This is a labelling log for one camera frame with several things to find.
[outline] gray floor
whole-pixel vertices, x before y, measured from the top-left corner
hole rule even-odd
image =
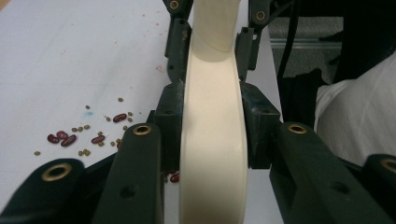
[[[276,72],[282,59],[288,28],[288,18],[278,18],[269,25]],[[295,77],[320,68],[323,79],[331,83],[337,65],[329,65],[329,61],[340,54],[341,43],[318,42],[318,38],[334,35],[342,29],[342,18],[300,18],[284,77]]]

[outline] bean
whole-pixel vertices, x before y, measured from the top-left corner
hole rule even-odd
[[[68,147],[68,146],[72,145],[74,142],[76,142],[76,140],[77,140],[76,135],[72,134],[62,141],[61,146]]]
[[[67,134],[67,133],[64,132],[64,131],[59,131],[59,132],[56,133],[56,136],[57,136],[58,138],[60,138],[60,139],[65,139],[65,138],[67,138],[67,137],[69,136],[69,134]]]
[[[94,144],[98,144],[100,142],[103,142],[103,140],[105,140],[105,136],[104,135],[99,135],[97,137],[94,137],[91,142]]]
[[[113,121],[117,123],[125,119],[126,119],[126,114],[118,114],[116,117],[114,117]]]
[[[180,179],[180,175],[179,173],[177,173],[175,175],[172,175],[170,180],[172,183],[178,183],[179,179]]]
[[[51,143],[53,143],[53,144],[58,144],[58,143],[59,143],[59,138],[56,137],[56,136],[53,135],[53,134],[50,134],[50,135],[47,137],[47,140],[49,140],[49,142],[51,142]]]

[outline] brown seed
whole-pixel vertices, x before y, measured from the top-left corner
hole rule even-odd
[[[97,136],[97,137],[94,137],[94,138],[91,140],[91,142],[92,142],[93,144],[98,144],[98,143],[100,143],[100,142],[103,142],[103,140],[105,140],[105,136],[104,136],[104,135],[99,135],[99,136]]]
[[[76,140],[77,140],[76,135],[72,134],[62,141],[61,146],[68,147],[68,146],[72,145],[74,142],[76,142]]]
[[[177,183],[179,181],[179,179],[180,179],[180,176],[179,176],[179,173],[177,173],[177,174],[171,176],[170,181],[172,183]]]
[[[51,142],[51,143],[53,143],[53,144],[58,144],[58,143],[59,143],[59,138],[56,137],[56,136],[53,135],[53,134],[50,134],[50,135],[47,137],[47,140],[49,140],[49,142]]]
[[[59,131],[59,132],[56,133],[56,136],[57,136],[58,138],[60,138],[60,139],[65,139],[65,138],[67,138],[67,137],[69,136],[69,134],[67,134],[67,133],[64,132],[64,131]]]
[[[114,117],[113,121],[117,123],[125,119],[126,119],[126,114],[118,114],[116,117]]]

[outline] white table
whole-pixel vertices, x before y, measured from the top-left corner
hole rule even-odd
[[[242,1],[236,31],[247,24],[247,13]],[[40,165],[74,158],[90,166],[116,152],[109,142],[122,137],[123,125],[146,120],[169,83],[163,56],[168,25],[161,0],[12,0],[0,11],[0,210]],[[266,29],[247,82],[280,111]],[[128,111],[133,123],[105,119]],[[91,128],[77,133],[70,147],[47,141],[50,133],[85,124]],[[99,131],[104,147],[91,144]],[[84,148],[89,157],[78,156]],[[248,171],[245,223],[282,223],[268,174]],[[177,198],[178,184],[166,184],[165,223],[177,223]]]

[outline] blue stain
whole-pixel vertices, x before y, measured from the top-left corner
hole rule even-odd
[[[91,111],[84,113],[84,117],[90,117],[92,115],[93,115],[93,112],[91,112]]]

